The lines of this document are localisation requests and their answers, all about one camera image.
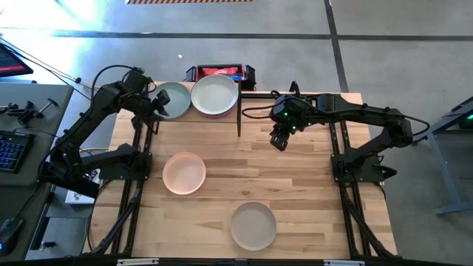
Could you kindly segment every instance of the gray bowl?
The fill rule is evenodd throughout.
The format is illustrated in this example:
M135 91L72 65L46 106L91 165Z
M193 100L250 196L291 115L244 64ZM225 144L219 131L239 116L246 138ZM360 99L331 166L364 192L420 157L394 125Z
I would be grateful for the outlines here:
M161 90L166 90L171 101L164 106L164 109L168 112L169 116L165 117L166 120L173 120L183 116L189 107L191 107L191 93L189 90L178 82L166 82L160 84L156 90L149 94L149 98L152 100L156 98L156 95Z
M276 224L276 217L266 205L247 202L231 217L231 235L246 250L263 250L276 238Z

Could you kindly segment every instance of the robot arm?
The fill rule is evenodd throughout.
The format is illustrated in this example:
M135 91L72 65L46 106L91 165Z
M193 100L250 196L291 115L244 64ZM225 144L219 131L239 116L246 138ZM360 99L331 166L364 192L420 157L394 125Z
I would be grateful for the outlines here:
M115 82L102 86L94 96L91 107L80 113L80 118L64 136L58 138L50 151L50 162L42 163L39 180L76 191L88 197L96 197L98 185L82 176L97 168L123 164L130 171L140 173L146 170L146 156L135 147L125 143L116 151L109 151L81 158L81 144L94 132L110 114L126 109L135 114L133 120L142 120L149 127L153 122L167 115L164 106L170 101L166 91L161 91L155 99L143 94L149 79L138 71L131 71L125 82Z
M270 133L270 143L280 151L287 147L289 136L297 131L303 132L308 126L335 123L348 120L384 127L382 133L354 149L349 148L345 154L334 154L334 172L360 171L366 159L392 147L402 148L412 143L411 124L397 109L377 108L367 104L349 103L341 95L321 94L300 98L299 88L294 81L290 91L295 95L281 95L272 91L276 102L271 106L268 117L275 122Z

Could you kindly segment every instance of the butcher block table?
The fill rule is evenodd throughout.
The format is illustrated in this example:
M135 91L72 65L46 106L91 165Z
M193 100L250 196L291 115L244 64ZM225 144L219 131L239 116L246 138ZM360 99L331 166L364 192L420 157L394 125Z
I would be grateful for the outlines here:
M183 84L189 89L192 86ZM242 92L243 96L251 93ZM362 103L359 93L341 95L349 102ZM273 103L272 99L243 97L242 108ZM268 112L251 114L264 116ZM132 143L131 118L132 113L127 111L117 116L110 149ZM191 108L177 121L160 122L159 133L152 138L152 173L144 185L133 257L349 258L340 192L330 166L333 150L328 125L311 126L291 135L286 151L280 152L270 144L273 123L269 119L242 117L242 134L238 137L236 118L235 110L224 118L210 119ZM370 140L367 125L347 125L353 147ZM203 159L207 176L199 190L180 196L166 189L162 177L166 161L184 151ZM367 224L387 250L396 253L381 189L370 183L359 185ZM115 223L122 190L123 181L115 180L98 197L90 231L92 246ZM243 250L231 237L231 216L246 202L260 202L276 216L277 236L264 250ZM125 225L121 247L127 231ZM361 250L355 225L354 231Z

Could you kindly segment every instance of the keyboard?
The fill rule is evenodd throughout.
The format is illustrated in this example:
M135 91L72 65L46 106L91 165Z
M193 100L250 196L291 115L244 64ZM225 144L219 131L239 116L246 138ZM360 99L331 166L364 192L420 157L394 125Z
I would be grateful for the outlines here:
M34 134L0 130L0 172L18 173L34 139Z

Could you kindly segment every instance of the cable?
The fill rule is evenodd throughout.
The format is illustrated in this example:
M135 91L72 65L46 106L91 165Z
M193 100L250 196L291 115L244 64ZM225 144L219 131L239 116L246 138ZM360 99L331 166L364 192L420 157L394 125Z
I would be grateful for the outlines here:
M52 136L52 137L58 137L58 136L56 136L56 135L54 135L54 134L51 134L51 133L49 133L49 132L44 132L44 131L42 131L42 130L33 129L33 128L30 128L30 127L28 127L28 126L23 126L23 127L16 128L16 129L13 130L13 132L16 132L16 131L19 130L19 129L26 129L26 130L41 132L41 133L48 134L49 136Z
M248 110L263 110L263 109L268 109L268 108L273 108L275 106L278 106L279 104L281 103L284 103L285 101L287 100L298 100L308 106L310 106L311 108L314 108L317 112L320 112L322 113L323 115L337 115L337 114L340 114L340 113L343 113L343 112L370 112L372 114L379 114L379 115L385 115L386 113L385 112L378 112L378 111L373 111L373 110L366 110L366 109L345 109L345 110L340 110L340 111L333 111L333 112L325 112L325 111L322 111L322 110L319 110L319 109L316 109L314 106L312 106L312 104L306 102L305 100L302 100L302 99L299 99L299 98L296 98L294 96L289 96L288 98L286 98L285 100L281 101L280 103L278 103L277 105L274 105L274 106L266 106L266 107L253 107L253 108L247 108L247 109L244 109L242 110L242 113L244 116L246 117L249 117L249 118L253 118L253 119L264 119L264 118L269 118L269 117L251 117L249 115L246 115L244 113L244 111L248 111ZM427 123L426 121L424 120L421 120L421 119L418 119L418 118L415 118L415 117L411 117L409 115L403 115L403 114L389 114L389 115L393 115L393 116L397 116L397 117L402 117L402 118L407 118L407 119L410 119L410 120L413 120L413 121L417 121L419 123L422 123L424 125L426 125L426 128L424 130L421 130L417 133L414 133L412 136L417 136L419 134L422 134L424 132L427 132L429 129L430 129L430 124Z
M15 54L18 54L18 52L16 51L16 50L18 50L18 51L24 53L25 55L28 55L28 56L30 56L31 58L35 59L36 61L40 62L41 64L43 64L43 65L49 67L53 72L56 72L58 75L62 76L63 78L67 78L67 79L69 79L69 80L71 80L71 81L73 81L73 82L75 82L75 83L77 83L77 84L83 85L83 86L85 86L86 88L89 88L89 89L90 89L90 85L87 84L87 83L85 83L85 82L82 82L82 78L81 78L81 77L77 77L77 78L72 77L71 75L68 75L68 74L62 72L61 70L56 69L55 67L53 67L53 66L51 66L51 65L49 65L49 64L46 64L46 63L44 63L43 61L37 59L35 56L33 56L33 55L29 54L28 52L26 52L26 51L24 51L24 50L18 48L17 46L15 46L14 44L12 44L12 43L10 43L9 41L5 40L4 38L0 37L0 40L2 40L3 42L7 43L10 47L8 47L6 44L3 44L3 45L6 46L7 48L9 48L10 50L12 50Z
M125 73L125 75L123 75L123 77L121 78L121 82L125 82L125 78L128 77L128 75L130 74L131 70L130 71L127 71Z
M106 180L98 189L98 195L102 192L102 190L111 182L112 180ZM90 224L92 223L92 214L94 213L95 209L95 203L97 202L97 199L94 200L94 205L92 206L92 211L90 212L90 215L87 217L86 221L86 232L85 232L85 237L87 239L87 245L89 246L90 251L93 250L92 244L90 242L89 238L89 233L90 233Z
M90 95L90 98L91 98L91 99L94 98L95 84L97 83L98 77L100 77L100 76L102 75L102 73L105 72L106 70L111 69L111 68L114 68L114 67L123 67L123 68L127 68L127 69L130 69L130 70L135 70L135 69L136 69L136 67L125 66L125 65L111 65L111 66L105 67L104 69L102 69L101 71L99 71L99 72L97 73L97 75L96 75L95 78L94 78L94 81L92 82L92 92L91 92L91 95ZM94 106L94 101L91 100L91 101L90 101L90 109L92 109L93 106Z
M38 62L34 62L33 60L31 60L31 59L25 57L24 55L20 54L19 52L16 52L13 48L11 48L11 47L9 47L9 46L7 46L7 45L5 45L5 44L4 44L4 46L5 46L6 48L8 48L11 52L13 52L13 53L15 53L16 55L20 56L21 58L23 58L23 59L25 59L25 60L28 60L29 62L31 62L31 63L33 63L33 64L36 64L37 66L42 67L43 69L45 69L46 71L48 71L49 73L51 73L51 74L53 74L55 77L57 77L59 80L61 80L62 82L64 82L66 85L71 86L72 89L74 89L74 90L75 90L77 93L79 93L80 95L84 96L87 100L90 100L90 98L87 97L87 96L85 96L84 93L80 92L80 91L77 90L74 86L72 86L71 84L67 83L64 79L62 79L61 77L59 77L59 75L58 75L57 73L55 73L54 71L52 71L51 69L46 68L45 66L39 64Z
M88 153L88 154L91 155L91 156L94 155L94 154L93 154L92 152L90 152L90 151L86 151L86 150L83 150L83 149L80 149L80 150L81 150L81 152L86 152L86 153Z
M278 105L283 104L283 103L286 102L286 101L288 101L288 99L284 99L284 100L282 100L280 103L274 104L274 105L272 105L272 106L246 108L246 109L243 109L243 110L242 110L242 115L244 115L244 116L246 116L246 117L248 117L248 118L251 118L251 119L266 119L266 118L270 118L269 116L265 116L265 117L254 117L254 116L252 116L252 115L247 115L247 114L245 114L245 112L247 112L247 111L254 111L254 110L265 110L265 109L269 109L269 108L274 108L274 107L276 107L276 106L278 106Z
M108 151L109 148L87 148L87 149L82 149L82 151Z
M383 186L378 182L373 182L373 184L375 184L381 189L381 192L383 192L384 199L386 199L386 191L384 190Z
M146 87L146 91L147 91L148 93L152 93L152 92L154 92L154 91L157 89L156 83L155 83L154 81L152 81L151 83L154 85L154 88L153 88L152 90L148 91L148 87Z
M18 216L21 214L21 212L26 208L26 206L28 205L28 203L30 203L30 200L33 198L33 196L35 196L36 192L38 192L39 187L40 187L40 185L37 184L37 185L36 185L36 188L35 188L35 190L34 190L34 192L31 193L31 196L30 196L30 197L27 199L27 201L23 204L23 206L21 207L20 211L18 211L18 213L15 215L15 218L18 217Z

